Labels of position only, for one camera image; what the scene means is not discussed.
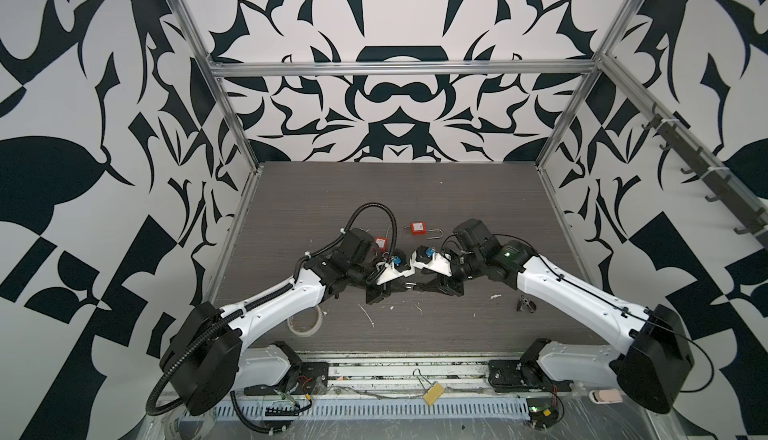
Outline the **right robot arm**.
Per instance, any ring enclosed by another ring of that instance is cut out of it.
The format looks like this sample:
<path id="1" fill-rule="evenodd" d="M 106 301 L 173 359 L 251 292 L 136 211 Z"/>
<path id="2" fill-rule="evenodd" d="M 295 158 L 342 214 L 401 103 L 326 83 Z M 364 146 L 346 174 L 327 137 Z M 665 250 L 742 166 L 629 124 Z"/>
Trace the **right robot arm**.
<path id="1" fill-rule="evenodd" d="M 600 290 L 556 266 L 529 242 L 493 234 L 479 219 L 462 222 L 453 234 L 456 251 L 420 246 L 412 254 L 414 267 L 436 275 L 425 289 L 460 296 L 466 281 L 486 277 L 543 300 L 599 335 L 610 350 L 587 355 L 547 341 L 534 354 L 540 373 L 550 380 L 615 386 L 650 411 L 671 411 L 695 365 L 677 312 Z"/>

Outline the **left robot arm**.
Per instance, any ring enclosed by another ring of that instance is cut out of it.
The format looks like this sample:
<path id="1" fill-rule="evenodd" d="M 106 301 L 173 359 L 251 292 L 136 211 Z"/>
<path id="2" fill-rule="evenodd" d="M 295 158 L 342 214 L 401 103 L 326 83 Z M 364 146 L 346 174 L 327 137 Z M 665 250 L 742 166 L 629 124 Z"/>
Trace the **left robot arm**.
<path id="1" fill-rule="evenodd" d="M 162 375 L 146 402 L 159 416 L 184 406 L 193 415 L 211 410 L 237 387 L 274 386 L 292 379 L 299 359 L 278 344 L 255 361 L 243 352 L 289 317 L 338 296 L 346 287 L 365 290 L 368 302 L 405 288 L 412 257 L 400 250 L 380 256 L 366 231 L 348 228 L 324 248 L 300 258 L 292 275 L 245 300 L 217 308 L 193 308 L 160 360 Z"/>

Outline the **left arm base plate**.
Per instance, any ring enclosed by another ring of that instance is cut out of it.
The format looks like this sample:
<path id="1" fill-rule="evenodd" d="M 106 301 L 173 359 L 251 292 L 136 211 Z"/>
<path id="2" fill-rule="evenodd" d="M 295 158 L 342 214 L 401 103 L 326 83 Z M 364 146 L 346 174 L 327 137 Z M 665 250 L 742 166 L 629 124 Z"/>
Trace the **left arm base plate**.
<path id="1" fill-rule="evenodd" d="M 303 362 L 289 369 L 285 378 L 275 386 L 252 386 L 244 389 L 247 396 L 289 394 L 311 394 L 317 388 L 325 388 L 329 375 L 328 362 Z"/>

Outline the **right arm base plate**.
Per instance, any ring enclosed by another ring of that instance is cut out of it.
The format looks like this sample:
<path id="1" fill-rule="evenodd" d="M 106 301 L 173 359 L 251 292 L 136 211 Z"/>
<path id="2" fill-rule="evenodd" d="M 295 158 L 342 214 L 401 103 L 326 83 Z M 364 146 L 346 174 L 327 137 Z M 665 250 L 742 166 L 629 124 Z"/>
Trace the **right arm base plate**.
<path id="1" fill-rule="evenodd" d="M 488 383 L 497 393 L 571 392 L 570 381 L 548 377 L 535 361 L 490 360 Z"/>

